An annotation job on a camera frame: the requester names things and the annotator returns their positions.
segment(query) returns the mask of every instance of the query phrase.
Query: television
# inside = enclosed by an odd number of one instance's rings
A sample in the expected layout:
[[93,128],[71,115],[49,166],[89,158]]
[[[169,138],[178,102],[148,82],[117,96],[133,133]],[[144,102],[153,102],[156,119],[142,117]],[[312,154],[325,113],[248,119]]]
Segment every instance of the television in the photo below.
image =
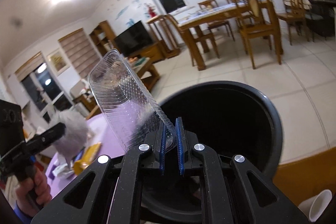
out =
[[114,42],[118,46],[120,53],[122,53],[125,57],[128,57],[132,53],[153,44],[153,40],[141,21],[138,21],[114,38]]

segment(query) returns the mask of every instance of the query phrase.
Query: framed picture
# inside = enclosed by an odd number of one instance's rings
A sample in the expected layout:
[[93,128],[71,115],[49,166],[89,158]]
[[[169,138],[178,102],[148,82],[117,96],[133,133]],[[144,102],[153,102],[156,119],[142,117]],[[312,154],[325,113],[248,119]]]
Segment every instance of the framed picture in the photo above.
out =
[[63,54],[60,49],[57,49],[56,51],[53,51],[51,54],[49,54],[48,60],[50,64],[53,65],[57,75],[60,75],[62,72],[64,72],[66,69],[70,67],[70,65],[63,57]]

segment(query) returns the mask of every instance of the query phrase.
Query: blue gripper pad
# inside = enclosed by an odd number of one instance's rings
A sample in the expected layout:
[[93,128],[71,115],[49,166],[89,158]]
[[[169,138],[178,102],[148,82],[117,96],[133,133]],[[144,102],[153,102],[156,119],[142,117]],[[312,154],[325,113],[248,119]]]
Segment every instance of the blue gripper pad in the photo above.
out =
[[182,176],[184,174],[184,151],[183,151],[180,122],[178,118],[176,118],[175,128],[176,128],[176,136],[177,136],[178,168],[180,170],[180,175]]
[[167,137],[167,127],[164,124],[162,129],[162,137],[161,137],[161,147],[160,147],[160,172],[163,175],[163,171],[165,169],[165,157],[166,157],[166,137]]

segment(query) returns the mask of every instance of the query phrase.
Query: yellow package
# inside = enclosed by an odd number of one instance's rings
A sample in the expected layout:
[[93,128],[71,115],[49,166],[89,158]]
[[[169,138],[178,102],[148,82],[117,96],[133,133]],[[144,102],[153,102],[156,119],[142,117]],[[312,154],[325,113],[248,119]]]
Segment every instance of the yellow package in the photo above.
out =
[[100,149],[101,142],[91,145],[83,154],[80,160],[76,160],[73,164],[73,170],[76,175],[79,175],[87,168],[97,157],[97,153]]

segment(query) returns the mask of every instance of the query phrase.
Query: trash bin rim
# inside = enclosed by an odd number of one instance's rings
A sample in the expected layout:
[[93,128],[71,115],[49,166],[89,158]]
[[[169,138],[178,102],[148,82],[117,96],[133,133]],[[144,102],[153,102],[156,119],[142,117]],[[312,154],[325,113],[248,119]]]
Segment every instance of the trash bin rim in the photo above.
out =
[[[164,105],[171,99],[179,96],[180,94],[186,92],[186,91],[192,91],[198,88],[201,88],[203,86],[208,85],[226,85],[227,89],[236,90],[238,92],[242,92],[249,97],[256,100],[267,112],[270,116],[270,120],[273,122],[273,130],[272,130],[272,153],[268,159],[268,162],[265,165],[265,168],[263,170],[263,174],[267,176],[268,178],[272,179],[275,175],[278,163],[280,161],[281,157],[281,151],[282,151],[282,143],[283,143],[283,136],[282,136],[282,123],[280,116],[278,114],[278,111],[276,110],[275,106],[271,102],[271,100],[264,95],[262,92],[257,90],[256,88],[240,83],[240,82],[234,82],[234,81],[211,81],[211,82],[204,82],[199,83],[190,87],[187,87],[185,89],[182,89],[180,91],[177,91],[176,93],[170,95],[166,99],[164,99],[162,102],[159,103],[160,106]],[[188,221],[188,223],[200,223],[202,215],[201,212],[199,214],[195,213],[188,213],[188,212],[180,212],[176,209],[169,208],[168,206],[165,206],[162,203],[151,203],[148,200],[148,196],[146,193],[143,192],[142,195],[142,202],[143,204],[148,207],[153,213],[169,220],[173,221]]]

